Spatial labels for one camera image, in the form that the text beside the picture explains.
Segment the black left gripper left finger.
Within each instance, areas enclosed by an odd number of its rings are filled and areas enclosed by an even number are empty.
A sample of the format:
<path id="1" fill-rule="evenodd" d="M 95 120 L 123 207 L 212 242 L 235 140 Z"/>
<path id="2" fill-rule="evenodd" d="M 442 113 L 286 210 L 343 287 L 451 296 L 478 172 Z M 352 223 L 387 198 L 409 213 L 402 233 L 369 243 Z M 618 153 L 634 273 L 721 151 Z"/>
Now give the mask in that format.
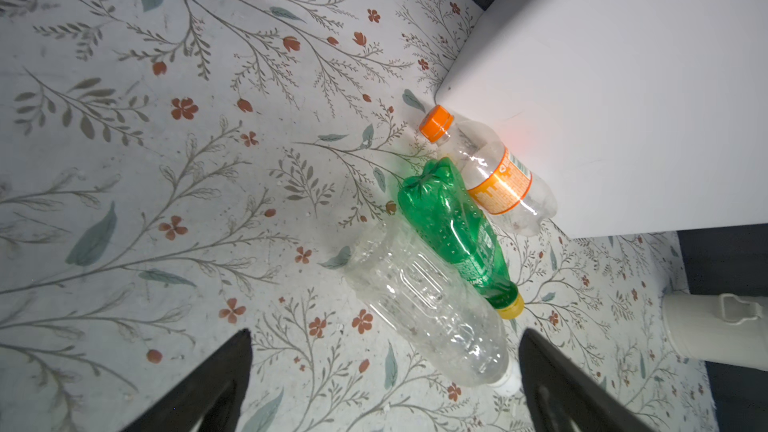
<path id="1" fill-rule="evenodd" d="M 242 329 L 125 429 L 234 431 L 248 389 L 252 360 L 251 334 Z"/>

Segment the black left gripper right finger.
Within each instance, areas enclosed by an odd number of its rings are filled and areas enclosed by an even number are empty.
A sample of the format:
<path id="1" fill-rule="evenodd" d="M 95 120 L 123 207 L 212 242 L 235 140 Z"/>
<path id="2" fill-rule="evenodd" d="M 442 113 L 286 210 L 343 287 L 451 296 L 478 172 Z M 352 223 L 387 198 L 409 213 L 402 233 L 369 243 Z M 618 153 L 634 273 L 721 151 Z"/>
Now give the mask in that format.
<path id="1" fill-rule="evenodd" d="M 519 344 L 522 385 L 536 431 L 648 431 L 559 349 L 528 328 Z"/>

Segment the large clear bottle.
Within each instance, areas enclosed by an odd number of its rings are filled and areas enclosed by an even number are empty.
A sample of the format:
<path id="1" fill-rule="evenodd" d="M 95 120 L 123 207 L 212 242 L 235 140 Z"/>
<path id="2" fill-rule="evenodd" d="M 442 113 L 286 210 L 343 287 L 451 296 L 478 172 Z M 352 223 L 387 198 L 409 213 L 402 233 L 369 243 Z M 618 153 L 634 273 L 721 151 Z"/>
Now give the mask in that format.
<path id="1" fill-rule="evenodd" d="M 502 396 L 521 390 L 501 317 L 408 222 L 392 216 L 366 228 L 343 275 L 361 301 L 452 382 Z"/>

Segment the orange label orange cap bottle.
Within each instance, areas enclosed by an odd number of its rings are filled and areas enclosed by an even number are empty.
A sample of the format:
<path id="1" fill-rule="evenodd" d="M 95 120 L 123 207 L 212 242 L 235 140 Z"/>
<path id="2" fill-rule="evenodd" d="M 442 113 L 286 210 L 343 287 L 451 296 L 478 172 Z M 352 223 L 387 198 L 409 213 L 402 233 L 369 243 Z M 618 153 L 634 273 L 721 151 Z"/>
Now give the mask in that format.
<path id="1" fill-rule="evenodd" d="M 437 105 L 419 126 L 421 134 L 449 157 L 472 199 L 504 231 L 536 236 L 553 218 L 557 201 L 548 184 L 534 174 L 489 126 Z"/>

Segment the green soda bottle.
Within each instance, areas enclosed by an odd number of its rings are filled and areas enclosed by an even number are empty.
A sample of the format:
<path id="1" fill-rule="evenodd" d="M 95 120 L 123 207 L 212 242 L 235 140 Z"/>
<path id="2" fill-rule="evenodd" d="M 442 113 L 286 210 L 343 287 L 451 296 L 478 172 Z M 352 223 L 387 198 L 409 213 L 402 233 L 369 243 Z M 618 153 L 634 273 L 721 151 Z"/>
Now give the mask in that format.
<path id="1" fill-rule="evenodd" d="M 501 318 L 513 320 L 522 314 L 524 300 L 509 277 L 497 235 L 449 158 L 429 160 L 420 174 L 404 179 L 397 200 L 418 235 Z"/>

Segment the white trash bin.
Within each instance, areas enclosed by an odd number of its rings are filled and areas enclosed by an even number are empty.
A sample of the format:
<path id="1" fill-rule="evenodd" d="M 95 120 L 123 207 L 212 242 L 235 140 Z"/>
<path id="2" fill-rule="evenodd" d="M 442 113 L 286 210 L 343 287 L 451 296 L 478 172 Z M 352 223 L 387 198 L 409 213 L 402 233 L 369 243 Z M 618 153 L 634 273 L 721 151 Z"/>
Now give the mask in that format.
<path id="1" fill-rule="evenodd" d="M 549 184 L 570 237 L 767 219 L 767 0 L 495 0 L 436 101 Z"/>

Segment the white pencil cup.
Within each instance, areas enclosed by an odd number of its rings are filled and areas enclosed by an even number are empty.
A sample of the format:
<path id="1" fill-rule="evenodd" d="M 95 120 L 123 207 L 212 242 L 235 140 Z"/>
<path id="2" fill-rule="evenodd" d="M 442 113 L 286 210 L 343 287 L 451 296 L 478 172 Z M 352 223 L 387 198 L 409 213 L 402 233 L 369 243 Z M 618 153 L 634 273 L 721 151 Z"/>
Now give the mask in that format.
<path id="1" fill-rule="evenodd" d="M 765 297 L 667 294 L 662 319 L 671 346 L 682 357 L 767 369 Z"/>

